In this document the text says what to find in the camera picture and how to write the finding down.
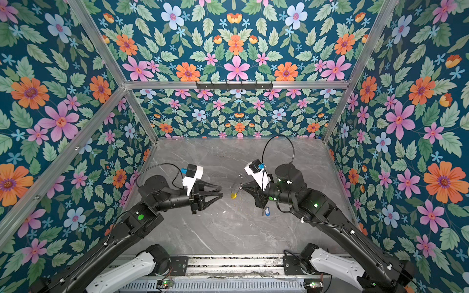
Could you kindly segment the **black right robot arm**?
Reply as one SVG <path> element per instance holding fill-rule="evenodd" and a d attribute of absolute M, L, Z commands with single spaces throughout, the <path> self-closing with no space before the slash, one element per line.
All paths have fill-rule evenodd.
<path fill-rule="evenodd" d="M 288 213 L 332 238 L 349 254 L 332 255 L 309 244 L 299 257 L 305 271 L 313 270 L 341 279 L 363 293 L 404 293 L 414 279 L 416 266 L 382 250 L 354 226 L 324 193 L 309 188 L 303 174 L 292 163 L 282 164 L 274 175 L 259 160 L 245 166 L 253 181 L 242 185 L 258 208 L 268 201 L 289 205 Z"/>

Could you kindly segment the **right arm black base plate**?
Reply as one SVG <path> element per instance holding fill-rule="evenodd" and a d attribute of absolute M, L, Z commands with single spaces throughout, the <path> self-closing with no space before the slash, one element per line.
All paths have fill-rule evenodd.
<path fill-rule="evenodd" d="M 315 275 L 318 271 L 310 262 L 311 254 L 303 250 L 295 254 L 290 250 L 283 251 L 283 270 L 285 275 Z"/>

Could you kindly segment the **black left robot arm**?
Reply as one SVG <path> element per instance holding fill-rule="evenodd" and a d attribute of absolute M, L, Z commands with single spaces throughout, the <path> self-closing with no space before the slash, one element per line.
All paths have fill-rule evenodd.
<path fill-rule="evenodd" d="M 199 179 L 191 188 L 171 189 L 165 177 L 150 177 L 138 189 L 142 200 L 119 217 L 108 236 L 62 272 L 36 280 L 29 292 L 85 293 L 107 266 L 164 220 L 163 211 L 189 206 L 196 214 L 221 199 L 221 190 L 222 187 Z"/>

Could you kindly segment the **large black yellow keyring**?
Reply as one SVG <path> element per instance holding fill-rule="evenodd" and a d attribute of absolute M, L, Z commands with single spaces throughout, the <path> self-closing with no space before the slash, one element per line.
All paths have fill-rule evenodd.
<path fill-rule="evenodd" d="M 237 179 L 233 184 L 230 192 L 231 199 L 236 199 L 240 190 L 242 189 L 243 179 Z"/>

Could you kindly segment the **white ventilation grille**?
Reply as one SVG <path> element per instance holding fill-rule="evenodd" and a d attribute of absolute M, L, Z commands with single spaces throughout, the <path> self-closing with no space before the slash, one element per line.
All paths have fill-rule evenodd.
<path fill-rule="evenodd" d="M 305 293 L 300 280 L 276 279 L 187 279 L 175 282 L 138 280 L 119 293 Z"/>

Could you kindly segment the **black wall hook rack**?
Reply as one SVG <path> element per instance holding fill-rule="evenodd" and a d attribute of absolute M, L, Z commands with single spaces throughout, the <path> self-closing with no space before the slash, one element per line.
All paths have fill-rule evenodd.
<path fill-rule="evenodd" d="M 196 82 L 196 89 L 198 90 L 271 90 L 274 88 L 273 82 L 258 82 L 258 81 L 239 81 L 239 82 Z"/>

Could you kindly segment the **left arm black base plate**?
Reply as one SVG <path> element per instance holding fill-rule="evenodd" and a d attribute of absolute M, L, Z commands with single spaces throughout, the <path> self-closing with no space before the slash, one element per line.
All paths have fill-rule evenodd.
<path fill-rule="evenodd" d="M 182 277 L 186 275 L 189 264 L 187 256 L 170 256 L 150 262 L 149 272 L 144 277 Z"/>

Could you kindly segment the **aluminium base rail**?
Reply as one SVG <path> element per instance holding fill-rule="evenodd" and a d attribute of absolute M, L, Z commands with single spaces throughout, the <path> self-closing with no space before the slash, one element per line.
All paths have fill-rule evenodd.
<path fill-rule="evenodd" d="M 365 270 L 344 253 L 315 252 L 311 264 L 318 271 L 315 275 L 285 275 L 283 254 L 228 254 L 228 255 L 180 255 L 189 258 L 183 277 L 265 277 L 265 278 L 320 278 L 332 276 L 342 280 L 361 277 Z"/>

